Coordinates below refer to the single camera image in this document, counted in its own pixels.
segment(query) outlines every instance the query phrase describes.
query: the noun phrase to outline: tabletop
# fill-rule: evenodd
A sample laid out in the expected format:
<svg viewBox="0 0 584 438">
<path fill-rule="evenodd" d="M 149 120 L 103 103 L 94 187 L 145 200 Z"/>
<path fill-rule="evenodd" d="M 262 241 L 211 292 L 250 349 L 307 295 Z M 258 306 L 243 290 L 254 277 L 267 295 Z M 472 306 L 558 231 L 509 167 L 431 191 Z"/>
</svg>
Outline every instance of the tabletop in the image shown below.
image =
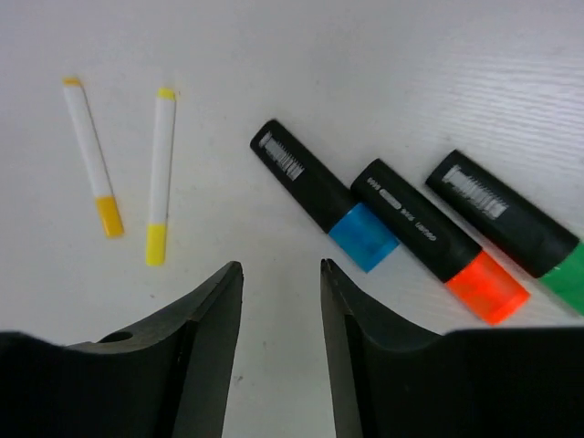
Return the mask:
<svg viewBox="0 0 584 438">
<path fill-rule="evenodd" d="M 584 235 L 582 22 L 577 0 L 5 0 L 0 329 L 98 340 L 238 260 L 244 305 L 224 436 L 333 437 L 321 258 L 428 329 L 484 323 L 402 246 L 360 272 L 250 140 L 278 118 L 345 184 L 380 157 L 429 196 L 423 181 L 458 148 Z M 120 239 L 104 237 L 95 211 L 63 97 L 72 75 L 87 93 Z M 177 102 L 167 258 L 151 267 L 159 87 Z M 503 327 L 581 324 L 462 226 L 532 293 Z"/>
</svg>

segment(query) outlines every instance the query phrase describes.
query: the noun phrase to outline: marker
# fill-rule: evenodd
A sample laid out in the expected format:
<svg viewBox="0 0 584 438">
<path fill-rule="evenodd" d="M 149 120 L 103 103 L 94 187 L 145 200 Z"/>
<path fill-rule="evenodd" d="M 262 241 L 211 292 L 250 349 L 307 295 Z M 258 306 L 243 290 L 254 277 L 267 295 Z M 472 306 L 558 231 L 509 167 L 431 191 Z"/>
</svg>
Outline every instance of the marker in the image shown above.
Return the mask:
<svg viewBox="0 0 584 438">
<path fill-rule="evenodd" d="M 266 123 L 251 148 L 363 271 L 371 271 L 397 246 L 385 225 L 278 121 Z"/>
<path fill-rule="evenodd" d="M 159 89 L 154 119 L 150 216 L 146 237 L 146 264 L 160 266 L 166 257 L 166 218 L 171 187 L 172 136 L 176 100 L 171 89 Z"/>
<path fill-rule="evenodd" d="M 428 187 L 531 276 L 584 314 L 584 245 L 569 230 L 459 151 Z"/>
<path fill-rule="evenodd" d="M 529 294 L 469 235 L 382 160 L 351 190 L 478 317 L 497 324 Z"/>
<path fill-rule="evenodd" d="M 103 231 L 107 237 L 118 237 L 124 234 L 124 228 L 121 224 L 116 198 L 111 190 L 110 178 L 101 155 L 98 135 L 89 113 L 85 92 L 78 78 L 63 78 L 63 86 Z"/>
</svg>

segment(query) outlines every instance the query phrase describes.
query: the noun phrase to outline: white marker with yellow cap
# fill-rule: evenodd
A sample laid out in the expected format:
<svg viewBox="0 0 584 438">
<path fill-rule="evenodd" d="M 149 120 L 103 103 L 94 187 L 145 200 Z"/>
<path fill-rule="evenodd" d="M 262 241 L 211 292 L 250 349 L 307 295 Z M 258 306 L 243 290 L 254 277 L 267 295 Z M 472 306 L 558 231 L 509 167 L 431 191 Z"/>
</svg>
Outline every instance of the white marker with yellow cap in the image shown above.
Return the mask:
<svg viewBox="0 0 584 438">
<path fill-rule="evenodd" d="M 73 119 L 73 127 L 77 134 L 81 155 L 88 170 L 89 182 L 103 230 L 107 237 L 118 237 L 124 234 L 124 228 L 121 224 L 116 199 L 111 190 L 110 178 L 101 155 L 98 135 L 89 113 L 85 92 L 78 78 L 63 78 L 63 85 L 65 87 L 65 100 L 71 119 Z"/>
<path fill-rule="evenodd" d="M 150 218 L 146 238 L 146 264 L 150 266 L 162 265 L 166 256 L 166 217 L 171 187 L 175 105 L 174 91 L 158 90 L 152 151 Z"/>
</svg>

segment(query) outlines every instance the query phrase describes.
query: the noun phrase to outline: orange cap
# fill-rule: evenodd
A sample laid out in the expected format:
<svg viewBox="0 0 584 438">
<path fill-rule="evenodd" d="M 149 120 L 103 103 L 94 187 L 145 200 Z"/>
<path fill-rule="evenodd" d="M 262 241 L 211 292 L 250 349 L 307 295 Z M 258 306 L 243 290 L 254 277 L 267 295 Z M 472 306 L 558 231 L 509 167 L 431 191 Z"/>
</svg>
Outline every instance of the orange cap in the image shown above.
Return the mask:
<svg viewBox="0 0 584 438">
<path fill-rule="evenodd" d="M 489 324 L 503 321 L 529 299 L 529 293 L 485 251 L 445 284 Z"/>
</svg>

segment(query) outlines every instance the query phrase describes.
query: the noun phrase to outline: yellow cap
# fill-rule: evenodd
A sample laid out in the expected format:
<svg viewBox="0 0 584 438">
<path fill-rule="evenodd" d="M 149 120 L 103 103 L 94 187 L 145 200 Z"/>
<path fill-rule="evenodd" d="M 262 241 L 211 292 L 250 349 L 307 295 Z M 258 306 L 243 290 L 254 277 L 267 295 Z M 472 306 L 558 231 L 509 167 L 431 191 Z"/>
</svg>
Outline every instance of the yellow cap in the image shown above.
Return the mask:
<svg viewBox="0 0 584 438">
<path fill-rule="evenodd" d="M 174 91 L 172 91 L 172 89 L 158 89 L 158 97 L 174 100 Z"/>
<path fill-rule="evenodd" d="M 63 85 L 66 87 L 81 87 L 81 82 L 74 76 L 63 78 Z"/>
<path fill-rule="evenodd" d="M 166 257 L 166 225 L 148 225 L 146 237 L 146 265 L 160 266 Z"/>
<path fill-rule="evenodd" d="M 121 224 L 120 212 L 116 205 L 116 198 L 113 196 L 102 196 L 95 198 L 98 207 L 99 217 L 107 237 L 119 237 L 124 234 L 124 227 Z"/>
</svg>

